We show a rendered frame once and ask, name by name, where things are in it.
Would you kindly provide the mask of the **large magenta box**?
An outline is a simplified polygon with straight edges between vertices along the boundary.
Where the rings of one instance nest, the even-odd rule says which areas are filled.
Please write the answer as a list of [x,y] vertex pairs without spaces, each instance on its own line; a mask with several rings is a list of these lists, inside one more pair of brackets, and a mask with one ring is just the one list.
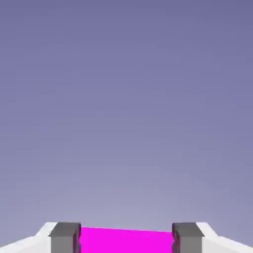
[[81,228],[81,253],[172,253],[171,232]]

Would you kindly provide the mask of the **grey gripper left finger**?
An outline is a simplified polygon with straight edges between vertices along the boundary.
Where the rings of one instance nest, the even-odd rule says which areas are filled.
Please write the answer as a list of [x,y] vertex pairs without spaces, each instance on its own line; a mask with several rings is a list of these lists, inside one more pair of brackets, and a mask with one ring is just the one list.
[[0,253],[81,253],[79,222],[46,222],[34,236],[0,247]]

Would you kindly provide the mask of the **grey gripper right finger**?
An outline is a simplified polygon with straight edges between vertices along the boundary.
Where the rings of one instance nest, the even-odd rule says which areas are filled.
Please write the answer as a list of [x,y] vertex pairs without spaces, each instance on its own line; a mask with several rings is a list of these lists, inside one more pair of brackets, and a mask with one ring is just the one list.
[[253,253],[253,248],[218,236],[206,222],[174,222],[172,253]]

